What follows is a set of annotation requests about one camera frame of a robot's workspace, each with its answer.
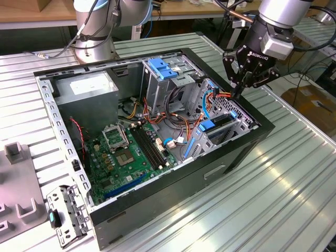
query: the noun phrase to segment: green motherboard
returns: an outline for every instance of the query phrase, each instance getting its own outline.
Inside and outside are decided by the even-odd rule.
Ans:
[[[155,139],[158,138],[156,132],[149,123],[145,123],[140,129],[145,132],[146,139],[151,141],[154,148],[158,149]],[[108,199],[110,196],[118,195],[137,184],[149,180],[177,165],[174,156],[165,150],[164,153],[157,151],[165,165],[153,167],[152,157],[148,155],[143,141],[138,144],[135,140],[139,138],[134,135],[132,129],[121,130],[124,132],[124,138],[128,141],[128,146],[117,148],[111,152],[111,144],[122,141],[120,134],[113,130],[106,134],[100,134],[97,138],[85,142],[90,159],[90,172],[87,172],[91,183],[91,196],[95,205],[98,205]]]

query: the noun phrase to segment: cardboard box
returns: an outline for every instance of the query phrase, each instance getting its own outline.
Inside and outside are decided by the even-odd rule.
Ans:
[[[293,104],[296,88],[282,94],[282,98]],[[336,103],[313,85],[300,87],[295,109],[330,137],[336,134]]]
[[[51,0],[0,0],[0,5],[25,9],[32,12],[41,12]]]

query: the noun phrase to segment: metal work surface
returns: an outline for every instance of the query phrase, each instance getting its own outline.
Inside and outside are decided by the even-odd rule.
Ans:
[[[190,47],[225,77],[222,52],[197,34],[115,45],[120,56]],[[58,185],[71,185],[72,180],[32,72],[75,64],[70,51],[52,60],[0,57],[0,148],[7,141],[29,145],[44,198]],[[270,136],[239,168],[104,251],[325,248],[336,234],[335,143],[268,89],[250,89],[244,96],[276,126]],[[48,222],[0,245],[1,251],[50,248],[57,251],[59,244]],[[66,251],[98,251],[92,231]]]
[[[327,42],[334,34],[334,31],[334,24],[324,25],[313,18],[304,18],[294,27],[294,35],[308,43],[310,46],[319,46]],[[333,45],[321,49],[320,52],[324,53],[326,56],[335,55],[335,46],[336,41],[333,42]]]

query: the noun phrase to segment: aluminum extrusion table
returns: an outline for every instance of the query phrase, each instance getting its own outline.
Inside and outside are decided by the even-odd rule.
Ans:
[[[121,56],[190,47],[225,78],[222,51],[195,33],[115,45]],[[51,60],[23,54],[0,57],[0,148],[13,141],[29,145],[44,198],[72,180],[32,73],[76,64],[70,51]],[[325,248],[336,234],[335,143],[267,88],[250,89],[244,96],[276,126],[271,135],[239,168],[105,251]],[[0,244],[0,250],[60,248],[55,231],[45,222]],[[92,231],[66,251],[98,251]]]
[[[304,18],[294,27],[294,35],[308,43],[310,46],[319,46],[329,40],[335,32],[335,25],[324,25],[313,18]],[[336,60],[336,41],[332,45],[319,50],[326,56]]]

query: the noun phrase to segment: red cable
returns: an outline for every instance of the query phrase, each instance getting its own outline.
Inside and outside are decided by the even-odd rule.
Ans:
[[[78,122],[76,122],[73,118],[69,118],[69,120],[70,120],[71,122],[73,122],[73,123],[77,126],[77,128],[78,128],[78,130],[79,130],[80,138],[81,138],[81,141],[82,141],[82,153],[83,153],[83,160],[84,160],[84,158],[85,158],[85,156],[84,156],[85,149],[84,149],[84,138],[83,138],[82,129],[81,129],[81,127],[79,126]]]

